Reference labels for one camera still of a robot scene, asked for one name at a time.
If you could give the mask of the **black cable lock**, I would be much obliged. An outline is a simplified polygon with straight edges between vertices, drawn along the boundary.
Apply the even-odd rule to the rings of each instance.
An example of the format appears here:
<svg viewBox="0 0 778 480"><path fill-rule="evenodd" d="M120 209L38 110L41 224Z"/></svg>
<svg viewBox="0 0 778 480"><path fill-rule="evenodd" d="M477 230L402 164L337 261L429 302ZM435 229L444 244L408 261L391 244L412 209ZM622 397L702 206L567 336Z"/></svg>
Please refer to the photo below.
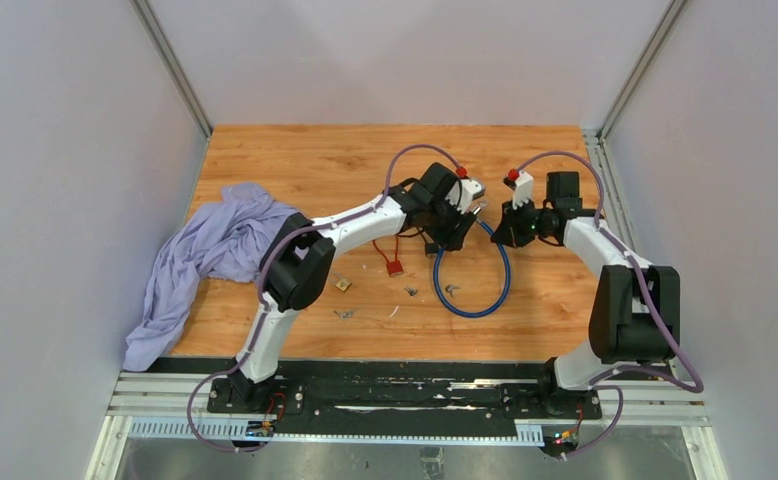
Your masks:
<svg viewBox="0 0 778 480"><path fill-rule="evenodd" d="M424 253L427 258L435 258L441 247L439 243L427 232L423 231L421 237L424 241Z"/></svg>

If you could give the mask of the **blue cable lock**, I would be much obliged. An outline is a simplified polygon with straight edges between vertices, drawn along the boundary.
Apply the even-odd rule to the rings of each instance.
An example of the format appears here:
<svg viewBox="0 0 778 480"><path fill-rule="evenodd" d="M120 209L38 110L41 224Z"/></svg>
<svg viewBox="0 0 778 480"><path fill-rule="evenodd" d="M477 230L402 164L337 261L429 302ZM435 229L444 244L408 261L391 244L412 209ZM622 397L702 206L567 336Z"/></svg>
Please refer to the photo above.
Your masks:
<svg viewBox="0 0 778 480"><path fill-rule="evenodd" d="M461 251L443 249L431 268L431 283L438 301L451 314L464 319L482 319L505 305L513 287L514 268L506 248L489 240L493 228L477 220ZM458 285L450 296L445 287Z"/></svg>

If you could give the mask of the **red cable lock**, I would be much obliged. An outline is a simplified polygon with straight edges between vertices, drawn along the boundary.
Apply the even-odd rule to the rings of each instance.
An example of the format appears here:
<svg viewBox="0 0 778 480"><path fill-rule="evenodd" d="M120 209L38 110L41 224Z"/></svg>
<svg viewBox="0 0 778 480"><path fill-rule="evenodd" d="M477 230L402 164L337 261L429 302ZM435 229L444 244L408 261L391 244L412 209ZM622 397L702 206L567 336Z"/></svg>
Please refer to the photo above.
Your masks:
<svg viewBox="0 0 778 480"><path fill-rule="evenodd" d="M390 278L398 277L404 273L403 265L399 259L399 238L394 237L394 254L389 256L383 249L380 248L376 240L371 242L374 250L380 255L385 262L386 273Z"/></svg>

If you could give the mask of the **brass padlock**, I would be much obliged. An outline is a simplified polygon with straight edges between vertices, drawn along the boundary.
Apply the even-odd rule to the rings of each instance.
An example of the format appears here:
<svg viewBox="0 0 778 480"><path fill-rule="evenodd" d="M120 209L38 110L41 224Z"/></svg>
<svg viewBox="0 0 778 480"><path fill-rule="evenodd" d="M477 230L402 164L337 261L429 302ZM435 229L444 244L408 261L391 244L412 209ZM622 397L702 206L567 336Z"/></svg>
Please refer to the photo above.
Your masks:
<svg viewBox="0 0 778 480"><path fill-rule="evenodd" d="M333 283L342 292L346 292L352 285L352 281L338 272L332 271Z"/></svg>

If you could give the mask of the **brass padlock keys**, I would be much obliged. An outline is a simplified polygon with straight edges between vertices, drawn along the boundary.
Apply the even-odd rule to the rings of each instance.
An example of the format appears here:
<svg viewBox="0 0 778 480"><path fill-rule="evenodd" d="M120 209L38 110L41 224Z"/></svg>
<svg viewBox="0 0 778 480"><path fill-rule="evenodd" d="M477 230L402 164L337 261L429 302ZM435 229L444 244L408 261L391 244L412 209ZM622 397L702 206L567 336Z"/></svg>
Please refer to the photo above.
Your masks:
<svg viewBox="0 0 778 480"><path fill-rule="evenodd" d="M357 313L357 309L334 310L333 313L341 320L350 320Z"/></svg>

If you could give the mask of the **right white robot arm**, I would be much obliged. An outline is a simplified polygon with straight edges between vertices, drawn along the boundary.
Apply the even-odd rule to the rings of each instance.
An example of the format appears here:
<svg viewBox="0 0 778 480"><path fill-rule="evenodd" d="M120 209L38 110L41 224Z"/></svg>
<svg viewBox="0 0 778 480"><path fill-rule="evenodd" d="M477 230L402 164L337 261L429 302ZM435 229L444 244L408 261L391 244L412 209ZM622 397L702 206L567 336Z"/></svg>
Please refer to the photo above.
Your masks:
<svg viewBox="0 0 778 480"><path fill-rule="evenodd" d="M576 404L576 391L588 391L612 376L665 375L654 366L676 355L680 275L638 256L610 232L599 211L584 206L578 173L548 174L541 206L531 199L533 182L525 171L507 173L504 183L513 195L501 207L491 241L521 248L535 240L554 240L576 254L598 280L586 340L549 359L536 390L539 408L559 417Z"/></svg>

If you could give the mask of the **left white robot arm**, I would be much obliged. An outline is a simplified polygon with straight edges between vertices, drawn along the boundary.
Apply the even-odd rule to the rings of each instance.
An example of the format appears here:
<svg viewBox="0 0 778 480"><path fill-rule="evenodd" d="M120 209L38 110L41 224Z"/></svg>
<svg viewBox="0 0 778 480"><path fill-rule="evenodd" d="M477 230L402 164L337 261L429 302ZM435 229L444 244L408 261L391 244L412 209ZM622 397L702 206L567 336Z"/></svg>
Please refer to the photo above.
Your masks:
<svg viewBox="0 0 778 480"><path fill-rule="evenodd" d="M266 380L277 371L295 319L322 295L336 258L409 229L423 230L444 250L459 250L480 211L474 203L484 194L484 184L464 168L433 163L421 177L386 183L377 197L342 213L289 216L260 263L258 310L235 366L226 373L236 404L248 413L269 405L272 389Z"/></svg>

